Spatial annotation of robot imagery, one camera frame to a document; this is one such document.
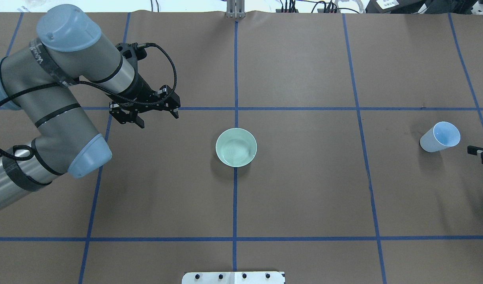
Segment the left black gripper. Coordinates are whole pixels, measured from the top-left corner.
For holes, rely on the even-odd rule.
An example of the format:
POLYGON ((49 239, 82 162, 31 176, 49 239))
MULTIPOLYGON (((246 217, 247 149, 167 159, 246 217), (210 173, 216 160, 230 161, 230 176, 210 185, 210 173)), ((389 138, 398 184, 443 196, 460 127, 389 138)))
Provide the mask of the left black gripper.
POLYGON ((145 122, 138 114, 148 111, 166 111, 179 118, 180 97, 168 85, 153 90, 146 81, 137 81, 123 92, 109 95, 112 100, 109 114, 120 124, 133 123, 145 128, 145 122))

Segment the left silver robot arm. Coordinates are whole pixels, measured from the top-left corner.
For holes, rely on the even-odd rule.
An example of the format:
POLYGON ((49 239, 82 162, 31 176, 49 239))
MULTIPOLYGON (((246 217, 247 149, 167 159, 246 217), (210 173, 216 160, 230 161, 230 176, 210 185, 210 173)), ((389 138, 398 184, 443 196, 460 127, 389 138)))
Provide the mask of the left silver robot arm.
POLYGON ((113 154, 71 86, 85 85, 110 98, 108 111, 120 124, 144 128, 139 114, 167 111, 179 117, 177 72, 173 86, 153 90, 138 62, 156 43, 114 45, 79 7, 51 8, 38 21, 28 47, 0 59, 0 108, 23 110, 40 135, 0 148, 0 210, 50 185, 65 173, 82 178, 113 154))

